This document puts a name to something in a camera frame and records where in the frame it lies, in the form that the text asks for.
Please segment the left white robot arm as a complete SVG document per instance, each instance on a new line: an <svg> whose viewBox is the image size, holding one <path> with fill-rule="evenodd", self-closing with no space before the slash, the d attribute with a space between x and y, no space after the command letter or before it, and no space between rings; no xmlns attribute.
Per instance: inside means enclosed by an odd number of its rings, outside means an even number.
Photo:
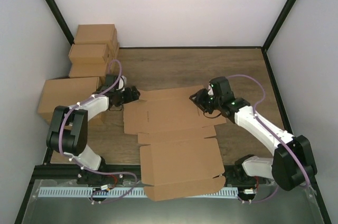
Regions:
<svg viewBox="0 0 338 224"><path fill-rule="evenodd" d="M95 183L104 183L109 173L104 158L88 145L89 121L111 107L122 107L139 98L140 92L135 86L126 86L125 76L109 74L105 83L88 99L54 109L46 138L47 147L75 161L89 172Z"/></svg>

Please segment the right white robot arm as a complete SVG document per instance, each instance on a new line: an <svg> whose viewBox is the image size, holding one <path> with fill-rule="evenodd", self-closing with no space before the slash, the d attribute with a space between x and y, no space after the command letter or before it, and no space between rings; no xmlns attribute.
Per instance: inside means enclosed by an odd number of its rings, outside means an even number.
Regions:
<svg viewBox="0 0 338 224"><path fill-rule="evenodd" d="M211 79L207 88L198 90L189 99L203 113L217 110L220 116L248 131L272 154L271 158L247 155L239 159L239 167L234 171L238 182L247 183L258 176L275 181L285 191L310 187L317 167L309 139L295 136L267 120L257 112L260 101L251 105L235 97L226 77Z"/></svg>

